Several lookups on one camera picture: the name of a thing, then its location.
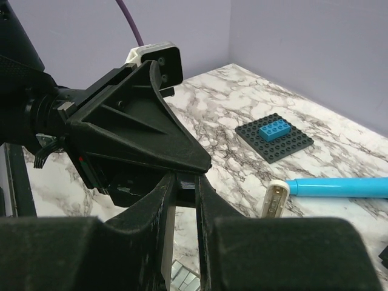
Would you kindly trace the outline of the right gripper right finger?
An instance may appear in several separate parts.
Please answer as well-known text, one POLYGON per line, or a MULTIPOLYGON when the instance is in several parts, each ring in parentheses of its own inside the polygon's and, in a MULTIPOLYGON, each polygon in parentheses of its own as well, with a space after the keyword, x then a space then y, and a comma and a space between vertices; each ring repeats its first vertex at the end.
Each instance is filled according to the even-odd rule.
POLYGON ((195 179, 202 290, 381 290, 360 234, 340 218, 248 218, 195 179))

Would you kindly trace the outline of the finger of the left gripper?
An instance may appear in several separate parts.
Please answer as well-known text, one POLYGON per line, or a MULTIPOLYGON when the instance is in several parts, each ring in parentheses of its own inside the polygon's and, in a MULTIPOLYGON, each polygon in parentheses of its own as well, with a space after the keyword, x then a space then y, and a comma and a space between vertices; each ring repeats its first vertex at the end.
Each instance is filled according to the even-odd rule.
MULTIPOLYGON (((122 173, 114 178, 107 193, 114 205, 130 207, 150 193, 163 178, 162 172, 122 173)), ((176 205, 195 207, 195 177, 191 174, 177 173, 176 205)))

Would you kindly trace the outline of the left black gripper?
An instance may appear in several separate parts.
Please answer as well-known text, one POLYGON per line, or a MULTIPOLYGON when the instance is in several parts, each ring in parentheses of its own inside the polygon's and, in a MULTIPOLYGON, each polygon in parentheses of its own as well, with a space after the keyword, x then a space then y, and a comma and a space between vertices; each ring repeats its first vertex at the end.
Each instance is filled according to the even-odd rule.
POLYGON ((211 157, 159 92, 156 61, 113 69, 85 90, 59 86, 42 70, 1 66, 1 143, 24 146, 41 169, 64 150, 90 189, 120 192, 131 165, 200 175, 211 157))

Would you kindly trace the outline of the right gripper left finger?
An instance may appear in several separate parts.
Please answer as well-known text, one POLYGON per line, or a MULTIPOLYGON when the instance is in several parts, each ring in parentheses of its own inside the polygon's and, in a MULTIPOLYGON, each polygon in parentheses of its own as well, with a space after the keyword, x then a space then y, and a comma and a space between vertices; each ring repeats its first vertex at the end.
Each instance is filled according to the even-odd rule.
POLYGON ((119 215, 1 219, 2 290, 169 290, 176 178, 119 215))

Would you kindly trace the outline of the white stapler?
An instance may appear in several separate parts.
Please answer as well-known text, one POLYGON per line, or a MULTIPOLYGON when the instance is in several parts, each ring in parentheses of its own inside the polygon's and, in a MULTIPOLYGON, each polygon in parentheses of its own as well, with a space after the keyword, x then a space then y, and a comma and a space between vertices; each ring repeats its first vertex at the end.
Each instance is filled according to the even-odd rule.
POLYGON ((264 197, 261 218, 280 218, 290 195, 288 183, 282 180, 269 182, 264 197))

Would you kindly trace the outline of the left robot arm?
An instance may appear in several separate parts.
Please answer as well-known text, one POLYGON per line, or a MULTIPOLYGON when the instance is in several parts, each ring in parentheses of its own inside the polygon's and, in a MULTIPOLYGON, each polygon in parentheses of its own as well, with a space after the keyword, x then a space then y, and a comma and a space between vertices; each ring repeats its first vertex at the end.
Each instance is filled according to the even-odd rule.
POLYGON ((60 86, 1 2, 1 142, 24 146, 36 169, 65 152, 85 186, 117 206, 134 204, 168 173, 177 205, 195 205, 195 178, 211 158, 166 104, 182 80, 179 48, 167 41, 133 48, 87 89, 60 86))

